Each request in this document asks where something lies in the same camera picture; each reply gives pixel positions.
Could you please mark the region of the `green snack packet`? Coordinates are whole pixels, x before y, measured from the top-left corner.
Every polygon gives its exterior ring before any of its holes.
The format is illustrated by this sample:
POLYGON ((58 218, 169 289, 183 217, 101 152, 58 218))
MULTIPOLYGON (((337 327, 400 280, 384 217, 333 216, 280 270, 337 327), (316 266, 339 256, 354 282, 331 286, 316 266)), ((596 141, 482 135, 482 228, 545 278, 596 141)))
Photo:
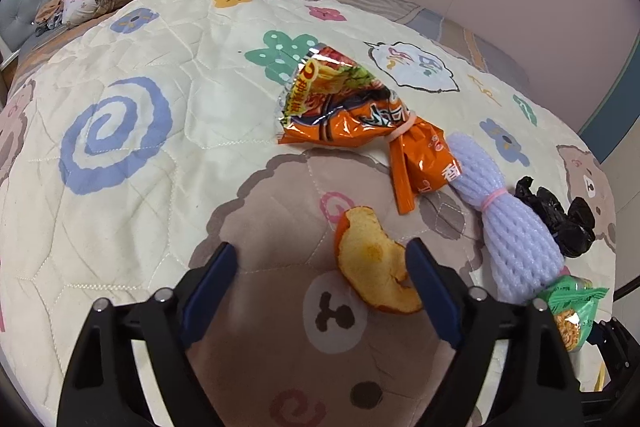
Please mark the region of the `green snack packet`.
POLYGON ((547 303, 568 352, 579 350, 587 340, 599 303, 607 293, 608 288, 562 275, 538 294, 547 303))

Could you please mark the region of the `small orange peel piece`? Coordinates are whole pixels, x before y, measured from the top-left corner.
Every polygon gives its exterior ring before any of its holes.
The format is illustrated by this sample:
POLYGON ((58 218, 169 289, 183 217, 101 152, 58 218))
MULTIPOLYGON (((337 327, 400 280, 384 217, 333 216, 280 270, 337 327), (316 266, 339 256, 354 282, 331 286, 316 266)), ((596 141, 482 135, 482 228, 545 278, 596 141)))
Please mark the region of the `small orange peel piece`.
POLYGON ((337 268, 358 296, 378 311, 413 314, 422 309, 409 282, 406 247, 383 230, 371 207, 346 210, 334 233, 337 268))

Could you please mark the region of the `orange snack wrapper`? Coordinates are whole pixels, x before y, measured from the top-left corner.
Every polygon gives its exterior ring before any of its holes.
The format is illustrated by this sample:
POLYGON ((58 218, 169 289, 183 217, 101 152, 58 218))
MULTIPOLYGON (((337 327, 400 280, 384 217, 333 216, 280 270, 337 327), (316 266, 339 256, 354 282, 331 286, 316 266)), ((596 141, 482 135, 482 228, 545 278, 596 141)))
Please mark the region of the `orange snack wrapper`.
POLYGON ((397 210, 461 176, 442 129, 422 119, 381 80, 352 58, 319 44, 294 69, 280 116, 281 144, 356 148, 388 144, 397 210))

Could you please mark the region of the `cartoon bear quilt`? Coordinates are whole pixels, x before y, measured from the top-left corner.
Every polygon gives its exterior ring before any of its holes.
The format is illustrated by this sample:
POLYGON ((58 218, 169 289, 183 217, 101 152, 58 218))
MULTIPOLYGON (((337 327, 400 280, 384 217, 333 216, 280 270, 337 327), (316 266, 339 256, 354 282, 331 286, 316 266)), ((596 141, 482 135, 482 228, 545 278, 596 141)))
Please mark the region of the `cartoon bear quilt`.
POLYGON ((350 5, 134 0, 66 43, 1 114, 1 351, 52 426, 94 300, 148 299, 232 244, 239 273, 189 357, 230 426, 410 426, 451 350, 425 313, 365 305, 337 271, 342 213, 371 207, 466 283, 495 286, 480 216, 449 187, 401 215, 388 148, 281 145, 286 77, 317 43, 382 80, 446 133, 471 135, 515 183, 587 199, 588 253, 568 272, 615 277, 615 205, 562 120, 413 29, 350 5))

